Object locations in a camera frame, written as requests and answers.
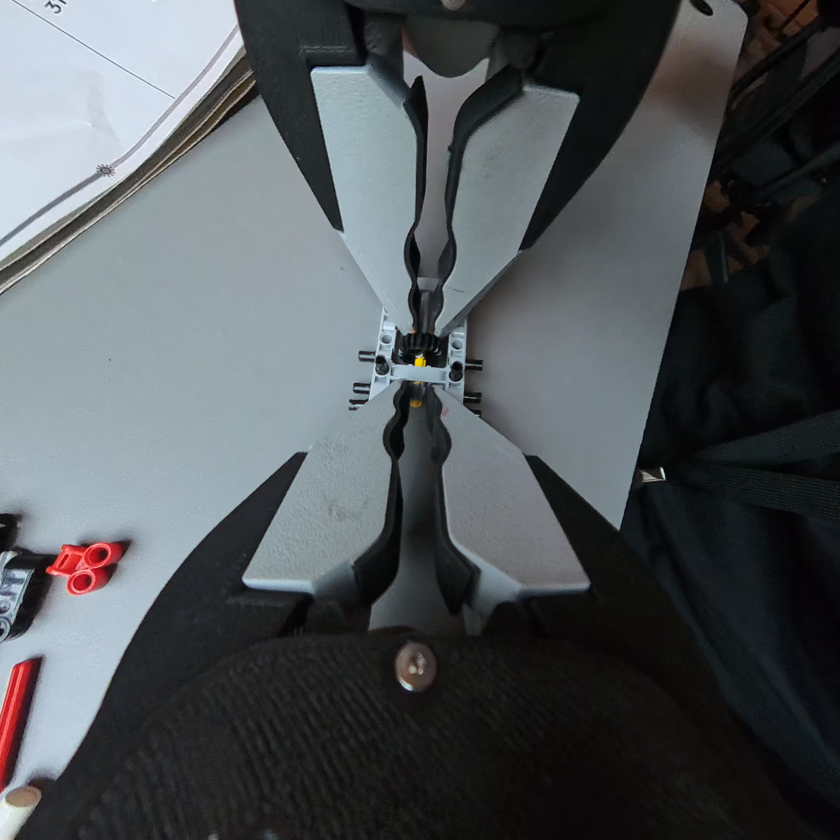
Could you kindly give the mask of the white cylindrical lego piece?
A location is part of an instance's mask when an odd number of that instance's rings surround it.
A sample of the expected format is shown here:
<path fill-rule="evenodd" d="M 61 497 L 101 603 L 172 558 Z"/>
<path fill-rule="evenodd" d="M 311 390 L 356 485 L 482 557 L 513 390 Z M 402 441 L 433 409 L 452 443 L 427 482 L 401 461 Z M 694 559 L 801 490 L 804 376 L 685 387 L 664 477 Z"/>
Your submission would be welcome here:
<path fill-rule="evenodd" d="M 42 794 L 42 790 L 32 784 L 5 791 L 1 800 L 1 824 L 25 823 L 40 802 Z"/>

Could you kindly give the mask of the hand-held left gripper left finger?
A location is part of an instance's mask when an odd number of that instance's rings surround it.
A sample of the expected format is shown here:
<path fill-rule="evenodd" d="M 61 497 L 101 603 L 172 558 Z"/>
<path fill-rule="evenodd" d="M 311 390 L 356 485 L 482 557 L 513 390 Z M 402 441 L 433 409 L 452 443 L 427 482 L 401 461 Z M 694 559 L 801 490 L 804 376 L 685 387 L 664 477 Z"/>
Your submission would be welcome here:
<path fill-rule="evenodd" d="M 371 627 L 400 564 L 410 402 L 410 386 L 388 386 L 303 456 L 243 573 L 248 590 L 336 602 Z"/>

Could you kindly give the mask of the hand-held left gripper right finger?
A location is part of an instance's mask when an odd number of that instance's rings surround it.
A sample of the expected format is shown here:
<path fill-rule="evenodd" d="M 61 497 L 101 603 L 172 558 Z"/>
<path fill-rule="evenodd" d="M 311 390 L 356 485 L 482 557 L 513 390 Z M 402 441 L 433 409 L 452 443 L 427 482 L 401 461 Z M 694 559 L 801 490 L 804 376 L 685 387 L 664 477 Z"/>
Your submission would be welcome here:
<path fill-rule="evenodd" d="M 448 611 L 479 634 L 494 610 L 581 594 L 591 581 L 520 448 L 427 387 L 434 567 Z"/>

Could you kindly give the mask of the white paper pad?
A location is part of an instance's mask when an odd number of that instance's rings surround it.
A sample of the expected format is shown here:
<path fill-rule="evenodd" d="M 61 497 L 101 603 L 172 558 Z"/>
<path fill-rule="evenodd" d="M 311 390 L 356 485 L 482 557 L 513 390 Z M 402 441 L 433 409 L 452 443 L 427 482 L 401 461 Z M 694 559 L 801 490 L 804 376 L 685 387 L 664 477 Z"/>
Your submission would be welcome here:
<path fill-rule="evenodd" d="M 256 92 L 233 2 L 1 2 L 1 292 Z"/>

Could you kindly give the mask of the grey lego frame gear assembly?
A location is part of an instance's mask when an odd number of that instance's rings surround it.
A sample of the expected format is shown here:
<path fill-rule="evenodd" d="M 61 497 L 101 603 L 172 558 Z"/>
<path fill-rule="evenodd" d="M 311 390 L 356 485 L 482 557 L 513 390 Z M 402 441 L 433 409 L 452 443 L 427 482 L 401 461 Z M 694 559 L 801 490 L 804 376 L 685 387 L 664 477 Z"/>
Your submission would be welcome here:
<path fill-rule="evenodd" d="M 481 417 L 482 394 L 467 388 L 466 375 L 482 371 L 484 363 L 468 357 L 467 338 L 468 321 L 464 319 L 447 337 L 432 338 L 429 347 L 423 350 L 414 348 L 383 309 L 375 348 L 358 353 L 360 362 L 371 366 L 371 375 L 368 381 L 353 384 L 349 409 L 358 410 L 394 382 L 410 382 L 415 391 L 436 386 Z"/>

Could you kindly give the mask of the red lego axle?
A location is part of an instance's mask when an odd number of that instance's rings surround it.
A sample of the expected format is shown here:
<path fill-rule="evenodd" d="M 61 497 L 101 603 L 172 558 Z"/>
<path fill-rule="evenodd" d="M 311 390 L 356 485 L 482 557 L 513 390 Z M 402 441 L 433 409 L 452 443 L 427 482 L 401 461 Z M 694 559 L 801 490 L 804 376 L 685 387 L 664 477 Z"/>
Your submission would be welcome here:
<path fill-rule="evenodd" d="M 14 775 L 42 657 L 16 663 L 10 670 L 1 708 L 1 790 Z"/>

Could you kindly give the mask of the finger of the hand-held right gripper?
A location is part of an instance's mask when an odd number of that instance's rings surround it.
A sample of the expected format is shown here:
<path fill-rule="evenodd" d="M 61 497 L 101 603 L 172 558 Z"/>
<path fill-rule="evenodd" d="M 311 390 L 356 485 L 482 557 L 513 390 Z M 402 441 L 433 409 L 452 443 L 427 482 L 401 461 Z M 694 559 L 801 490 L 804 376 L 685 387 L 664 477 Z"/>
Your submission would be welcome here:
<path fill-rule="evenodd" d="M 414 329 L 415 231 L 425 194 L 424 81 L 403 76 L 403 21 L 364 22 L 360 66 L 310 71 L 341 233 L 354 261 L 399 329 Z"/>
<path fill-rule="evenodd" d="M 449 333 L 518 257 L 581 98 L 505 66 L 463 103 L 450 145 L 435 332 Z"/>

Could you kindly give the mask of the black backpack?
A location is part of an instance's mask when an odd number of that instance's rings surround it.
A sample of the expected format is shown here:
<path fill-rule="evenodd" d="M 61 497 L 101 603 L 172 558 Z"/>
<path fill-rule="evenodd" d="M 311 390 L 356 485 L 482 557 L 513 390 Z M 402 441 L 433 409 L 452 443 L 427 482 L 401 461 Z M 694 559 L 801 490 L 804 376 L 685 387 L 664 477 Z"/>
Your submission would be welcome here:
<path fill-rule="evenodd" d="M 756 267 L 681 292 L 622 532 L 766 770 L 838 838 L 839 195 Z"/>

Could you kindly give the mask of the black chair base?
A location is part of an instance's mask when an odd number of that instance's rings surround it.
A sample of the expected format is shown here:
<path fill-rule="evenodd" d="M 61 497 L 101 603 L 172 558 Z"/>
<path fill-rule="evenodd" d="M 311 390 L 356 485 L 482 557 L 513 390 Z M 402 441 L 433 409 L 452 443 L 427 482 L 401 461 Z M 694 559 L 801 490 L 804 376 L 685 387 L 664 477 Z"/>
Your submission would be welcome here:
<path fill-rule="evenodd" d="M 749 30 L 680 289 L 756 265 L 838 182 L 838 2 L 743 2 Z"/>

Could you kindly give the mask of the black and grey lego piece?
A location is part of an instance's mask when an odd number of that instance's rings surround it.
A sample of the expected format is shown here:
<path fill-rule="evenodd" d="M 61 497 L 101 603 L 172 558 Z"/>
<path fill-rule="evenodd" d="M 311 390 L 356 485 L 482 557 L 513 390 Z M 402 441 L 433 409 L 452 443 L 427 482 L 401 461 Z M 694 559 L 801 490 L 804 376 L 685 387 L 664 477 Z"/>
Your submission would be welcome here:
<path fill-rule="evenodd" d="M 1 552 L 1 642 L 29 630 L 44 601 L 54 555 L 11 549 Z"/>

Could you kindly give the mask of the red lego connector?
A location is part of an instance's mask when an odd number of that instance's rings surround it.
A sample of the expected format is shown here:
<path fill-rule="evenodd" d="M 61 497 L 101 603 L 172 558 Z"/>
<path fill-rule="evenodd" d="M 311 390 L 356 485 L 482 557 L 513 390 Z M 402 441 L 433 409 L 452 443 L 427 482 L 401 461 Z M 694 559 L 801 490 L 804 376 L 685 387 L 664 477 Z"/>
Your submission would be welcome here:
<path fill-rule="evenodd" d="M 131 544 L 129 539 L 85 545 L 64 544 L 45 572 L 64 579 L 70 595 L 87 595 L 110 582 Z"/>

